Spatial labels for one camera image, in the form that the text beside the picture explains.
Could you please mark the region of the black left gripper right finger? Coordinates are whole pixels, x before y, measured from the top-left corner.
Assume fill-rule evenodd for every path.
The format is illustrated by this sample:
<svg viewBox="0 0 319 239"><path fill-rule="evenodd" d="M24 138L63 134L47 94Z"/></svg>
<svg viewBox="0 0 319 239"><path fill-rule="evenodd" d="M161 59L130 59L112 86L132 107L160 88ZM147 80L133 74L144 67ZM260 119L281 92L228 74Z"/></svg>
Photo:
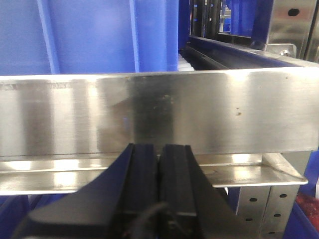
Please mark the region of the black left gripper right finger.
<svg viewBox="0 0 319 239"><path fill-rule="evenodd" d="M167 144L159 162L162 237L168 239L250 239L235 215L198 165L189 145Z"/></svg>

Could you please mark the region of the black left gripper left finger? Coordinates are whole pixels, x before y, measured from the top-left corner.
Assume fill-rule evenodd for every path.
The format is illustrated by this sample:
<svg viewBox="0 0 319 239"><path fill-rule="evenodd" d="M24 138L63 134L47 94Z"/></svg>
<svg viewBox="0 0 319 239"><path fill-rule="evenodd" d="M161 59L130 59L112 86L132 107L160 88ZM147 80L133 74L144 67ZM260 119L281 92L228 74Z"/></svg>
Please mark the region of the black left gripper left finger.
<svg viewBox="0 0 319 239"><path fill-rule="evenodd" d="M30 212L17 239L154 239L157 160L151 144L129 144L77 192Z"/></svg>

